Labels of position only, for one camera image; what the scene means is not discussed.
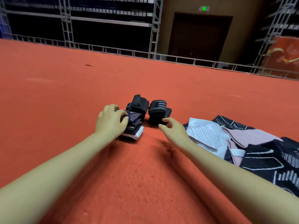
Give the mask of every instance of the exit sign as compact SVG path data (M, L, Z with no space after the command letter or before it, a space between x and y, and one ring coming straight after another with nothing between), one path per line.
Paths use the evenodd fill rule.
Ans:
M207 5L203 5L199 8L199 11L201 12L208 12L210 10L210 7Z

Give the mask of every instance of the floor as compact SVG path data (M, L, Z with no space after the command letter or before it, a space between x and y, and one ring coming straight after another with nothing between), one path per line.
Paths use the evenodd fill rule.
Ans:
M93 133L107 104L163 99L299 141L299 82L0 39L0 187ZM41 223L249 223L155 128L117 141Z

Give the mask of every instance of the wall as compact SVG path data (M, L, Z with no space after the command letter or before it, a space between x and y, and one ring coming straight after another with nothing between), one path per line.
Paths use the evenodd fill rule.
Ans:
M233 16L219 61L237 63L247 45L266 0L164 0L158 52L168 53L174 12ZM211 6L200 12L202 5Z

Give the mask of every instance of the left hand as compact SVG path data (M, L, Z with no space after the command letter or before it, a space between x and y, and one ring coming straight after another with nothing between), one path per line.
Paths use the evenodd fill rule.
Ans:
M124 110L118 110L118 105L106 105L100 112L96 126L95 134L105 137L112 141L120 136L126 129L129 121L127 113Z

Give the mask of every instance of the door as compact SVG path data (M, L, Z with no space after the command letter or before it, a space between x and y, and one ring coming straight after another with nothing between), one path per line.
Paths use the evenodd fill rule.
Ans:
M232 16L176 12L168 55L218 61Z

